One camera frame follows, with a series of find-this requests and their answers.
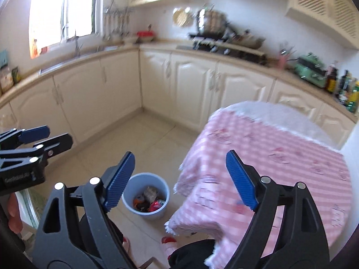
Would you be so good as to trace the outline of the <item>steel stock pot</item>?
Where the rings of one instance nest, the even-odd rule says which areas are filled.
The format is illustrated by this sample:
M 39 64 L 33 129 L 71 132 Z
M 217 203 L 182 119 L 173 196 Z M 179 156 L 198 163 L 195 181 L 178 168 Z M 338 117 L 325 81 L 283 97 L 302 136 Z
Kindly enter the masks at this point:
M 197 31 L 200 35 L 223 37 L 227 28 L 225 13 L 215 10 L 213 4 L 205 4 L 195 16 Z

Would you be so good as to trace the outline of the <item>green yellow bottle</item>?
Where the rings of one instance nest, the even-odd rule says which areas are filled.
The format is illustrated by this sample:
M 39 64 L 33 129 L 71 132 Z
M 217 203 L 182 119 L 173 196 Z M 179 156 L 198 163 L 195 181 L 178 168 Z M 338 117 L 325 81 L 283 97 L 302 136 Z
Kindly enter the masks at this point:
M 347 110 L 353 114 L 357 111 L 357 108 L 358 108 L 358 97 L 359 97 L 359 82 L 356 81 L 351 90 L 351 93 L 349 95 L 348 102 L 346 105 Z

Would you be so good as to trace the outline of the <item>steel wok pan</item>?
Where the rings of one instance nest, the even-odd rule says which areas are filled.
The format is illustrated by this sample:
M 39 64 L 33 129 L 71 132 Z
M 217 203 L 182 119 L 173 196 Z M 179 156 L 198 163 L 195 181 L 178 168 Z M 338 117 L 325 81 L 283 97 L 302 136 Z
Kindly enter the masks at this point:
M 242 47 L 248 47 L 250 49 L 258 50 L 262 47 L 266 38 L 253 35 L 250 29 L 246 29 L 240 34 L 232 34 L 230 42 Z

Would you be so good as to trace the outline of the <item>red bowl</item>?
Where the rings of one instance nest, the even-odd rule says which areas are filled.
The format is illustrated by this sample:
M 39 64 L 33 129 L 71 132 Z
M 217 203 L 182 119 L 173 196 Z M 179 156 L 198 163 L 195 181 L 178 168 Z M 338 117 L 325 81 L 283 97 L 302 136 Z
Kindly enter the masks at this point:
M 149 43 L 156 38 L 156 33 L 152 30 L 152 25 L 149 24 L 147 30 L 137 32 L 138 43 Z

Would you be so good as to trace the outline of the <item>hanging utensil rack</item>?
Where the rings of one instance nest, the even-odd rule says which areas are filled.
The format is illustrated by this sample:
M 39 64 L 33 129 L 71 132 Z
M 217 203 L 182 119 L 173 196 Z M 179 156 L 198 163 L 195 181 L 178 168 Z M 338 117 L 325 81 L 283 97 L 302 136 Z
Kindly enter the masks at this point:
M 106 42 L 128 43 L 133 36 L 130 29 L 130 19 L 133 9 L 119 8 L 115 0 L 111 0 L 108 7 L 103 10 L 102 39 Z

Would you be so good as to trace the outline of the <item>cream kitchen cabinets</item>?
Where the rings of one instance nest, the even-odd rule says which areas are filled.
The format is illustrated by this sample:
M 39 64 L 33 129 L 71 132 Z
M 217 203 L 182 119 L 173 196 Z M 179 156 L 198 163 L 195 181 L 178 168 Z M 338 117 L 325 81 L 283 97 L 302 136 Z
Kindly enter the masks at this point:
M 1 96 L 4 123 L 48 125 L 85 143 L 141 109 L 191 130 L 242 101 L 289 106 L 316 123 L 337 148 L 358 122 L 328 93 L 273 67 L 218 54 L 143 44 L 86 55 L 23 79 Z

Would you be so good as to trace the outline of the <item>pink checkered tablecloth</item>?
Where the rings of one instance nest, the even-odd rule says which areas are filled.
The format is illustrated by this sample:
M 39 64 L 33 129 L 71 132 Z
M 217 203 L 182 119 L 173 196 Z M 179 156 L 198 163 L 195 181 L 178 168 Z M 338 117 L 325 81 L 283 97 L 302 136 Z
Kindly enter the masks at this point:
M 170 234 L 212 236 L 215 247 L 206 265 L 227 264 L 253 216 L 227 171 L 231 150 L 278 184 L 305 183 L 328 243 L 338 239 L 352 206 L 350 172 L 342 153 L 300 112 L 282 104 L 245 101 L 209 117 L 179 168 L 174 191 L 184 196 L 184 203 L 165 224 Z

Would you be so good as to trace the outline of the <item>blue trash bin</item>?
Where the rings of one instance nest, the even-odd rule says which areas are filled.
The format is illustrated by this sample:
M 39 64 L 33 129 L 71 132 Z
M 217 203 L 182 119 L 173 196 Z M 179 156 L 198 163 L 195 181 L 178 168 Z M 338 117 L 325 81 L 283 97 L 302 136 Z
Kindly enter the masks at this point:
M 169 200 L 170 189 L 167 182 L 149 172 L 132 176 L 122 195 L 125 207 L 145 220 L 162 218 Z

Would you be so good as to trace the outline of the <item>kitchen window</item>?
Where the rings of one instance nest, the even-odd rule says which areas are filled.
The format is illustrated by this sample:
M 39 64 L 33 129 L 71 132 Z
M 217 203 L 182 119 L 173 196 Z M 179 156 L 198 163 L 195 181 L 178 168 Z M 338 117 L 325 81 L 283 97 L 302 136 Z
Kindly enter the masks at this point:
M 28 43 L 31 59 L 96 29 L 96 0 L 31 0 Z

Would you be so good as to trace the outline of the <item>pink utensil cup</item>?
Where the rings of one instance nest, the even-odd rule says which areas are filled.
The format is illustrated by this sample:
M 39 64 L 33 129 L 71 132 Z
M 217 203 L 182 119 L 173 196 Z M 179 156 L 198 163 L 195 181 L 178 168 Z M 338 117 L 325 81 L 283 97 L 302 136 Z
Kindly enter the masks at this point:
M 283 41 L 279 45 L 278 64 L 279 70 L 284 70 L 287 61 L 295 53 L 294 46 L 289 45 L 288 41 Z

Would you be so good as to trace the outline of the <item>black gas stove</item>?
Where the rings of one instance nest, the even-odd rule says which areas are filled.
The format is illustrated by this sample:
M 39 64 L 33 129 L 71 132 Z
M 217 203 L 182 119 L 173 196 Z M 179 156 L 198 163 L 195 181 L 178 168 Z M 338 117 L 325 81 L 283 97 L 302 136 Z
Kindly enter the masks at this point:
M 189 33 L 189 39 L 189 43 L 178 44 L 176 49 L 202 51 L 249 61 L 261 66 L 268 65 L 268 58 L 265 53 L 249 47 L 227 43 L 227 39 L 215 39 L 214 37 L 206 37 L 191 33 Z

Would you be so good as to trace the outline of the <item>dark condiment bottle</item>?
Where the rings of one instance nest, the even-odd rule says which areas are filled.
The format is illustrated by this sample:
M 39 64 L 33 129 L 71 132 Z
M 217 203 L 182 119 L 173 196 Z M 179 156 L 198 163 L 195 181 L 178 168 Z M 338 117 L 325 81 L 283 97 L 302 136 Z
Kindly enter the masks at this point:
M 344 75 L 341 77 L 339 82 L 339 87 L 337 91 L 337 99 L 341 104 L 345 104 L 347 101 L 347 88 L 350 85 L 350 81 L 352 79 L 351 73 L 348 70 L 345 70 Z

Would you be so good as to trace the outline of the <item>cream upper wall cabinet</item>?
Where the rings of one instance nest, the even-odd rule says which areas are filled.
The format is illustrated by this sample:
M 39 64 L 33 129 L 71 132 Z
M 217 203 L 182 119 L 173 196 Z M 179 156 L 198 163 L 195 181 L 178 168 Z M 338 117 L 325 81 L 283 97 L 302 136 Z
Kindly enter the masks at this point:
M 358 49 L 358 10 L 351 0 L 288 0 L 286 16 Z

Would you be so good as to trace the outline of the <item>green electric cooker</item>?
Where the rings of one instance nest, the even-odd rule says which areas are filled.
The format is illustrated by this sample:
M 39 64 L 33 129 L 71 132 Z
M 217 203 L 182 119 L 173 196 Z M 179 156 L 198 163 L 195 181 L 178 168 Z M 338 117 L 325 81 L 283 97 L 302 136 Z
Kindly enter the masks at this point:
M 295 74 L 321 89 L 327 82 L 323 62 L 311 52 L 297 58 Z

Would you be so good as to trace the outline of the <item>dark soy sauce bottle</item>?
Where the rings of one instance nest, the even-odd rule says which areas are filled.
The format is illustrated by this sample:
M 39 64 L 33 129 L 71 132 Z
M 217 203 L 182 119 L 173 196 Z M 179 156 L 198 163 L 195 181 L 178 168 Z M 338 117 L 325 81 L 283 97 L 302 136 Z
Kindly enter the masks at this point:
M 324 89 L 328 93 L 333 93 L 337 85 L 338 69 L 336 64 L 337 62 L 335 61 L 330 66 L 328 66 L 328 70 L 326 73 L 326 86 Z

